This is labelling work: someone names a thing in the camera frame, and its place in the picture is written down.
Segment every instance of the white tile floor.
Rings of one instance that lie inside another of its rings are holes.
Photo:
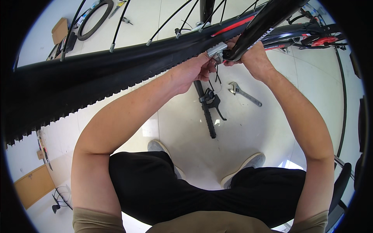
[[[184,2],[184,0],[132,1],[125,16],[134,25],[122,23],[116,47],[147,42],[158,26]],[[234,4],[227,3],[224,19],[241,13],[242,9],[246,9],[252,1],[234,2]],[[181,27],[181,19],[185,19],[192,4],[190,3],[190,6],[170,20],[155,39],[175,36],[174,29]],[[91,22],[88,22],[88,28],[94,25],[95,20],[97,21],[103,12],[104,9],[97,11],[96,18],[92,17]],[[109,49],[120,12],[121,9],[112,18],[105,20],[89,39],[77,41],[74,50],[67,55]],[[188,20],[192,26],[199,20],[198,12],[199,4]],[[219,20],[220,17],[215,17],[213,23]],[[335,52],[332,48],[298,50],[292,47],[289,50],[290,54],[280,50],[270,50],[267,51],[267,55],[275,68],[319,110],[328,126],[336,153],[342,128],[343,91]],[[234,67],[220,65],[219,76],[222,81],[222,89],[218,93],[221,99],[219,108],[227,121],[222,121],[215,109],[210,111],[215,123],[216,139],[211,139],[209,136],[198,95],[192,85],[187,93],[176,96],[165,104],[117,151],[146,151],[148,141],[159,139],[168,148],[175,165],[184,171],[186,180],[203,189],[220,189],[221,179],[235,172],[243,161],[256,152],[263,152],[266,155],[264,166],[277,167],[289,160],[306,169],[304,154],[270,90],[263,83],[252,78],[243,65]],[[232,81],[237,82],[245,92],[260,100],[263,106],[259,108],[243,96],[234,96],[230,93],[228,83]],[[53,168],[52,178],[57,186],[69,184],[75,143],[94,114],[112,100],[144,83],[42,127]],[[216,90],[220,89],[220,85],[216,83],[213,86]],[[123,217],[125,225],[130,224],[131,220],[128,219],[130,218]],[[136,224],[131,225],[134,228],[133,232],[146,230],[146,226]]]

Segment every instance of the person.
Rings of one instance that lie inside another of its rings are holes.
[[[232,48],[236,38],[228,41]],[[272,66],[258,42],[239,61],[280,103],[304,151],[307,172],[262,167],[250,156],[239,171],[207,191],[188,184],[166,147],[114,154],[172,97],[194,80],[207,81],[214,64],[207,53],[187,60],[102,108],[82,131],[73,154],[71,186],[75,232],[125,232],[121,211],[159,232],[272,232],[294,218],[289,232],[324,232],[333,194],[334,154],[326,124],[297,88]]]

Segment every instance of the shoe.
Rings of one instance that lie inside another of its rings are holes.
[[[151,140],[148,143],[148,151],[163,151],[171,158],[170,152],[168,152],[167,148],[158,140]],[[180,168],[174,165],[174,171],[179,180],[185,180],[185,174]]]
[[[262,167],[264,165],[264,162],[266,161],[266,157],[264,156],[264,154],[262,153],[256,153],[252,156],[250,156],[243,164],[242,166],[239,168],[238,171],[236,171],[235,173],[233,174],[230,174],[228,176],[226,176],[224,179],[222,179],[222,181],[220,182],[220,186],[223,188],[223,189],[228,189],[231,185],[231,181],[232,181],[232,178],[234,177],[234,175],[236,175],[239,171],[241,171],[242,169],[244,168],[247,168],[247,167],[253,167],[253,168],[258,168],[258,167]]]

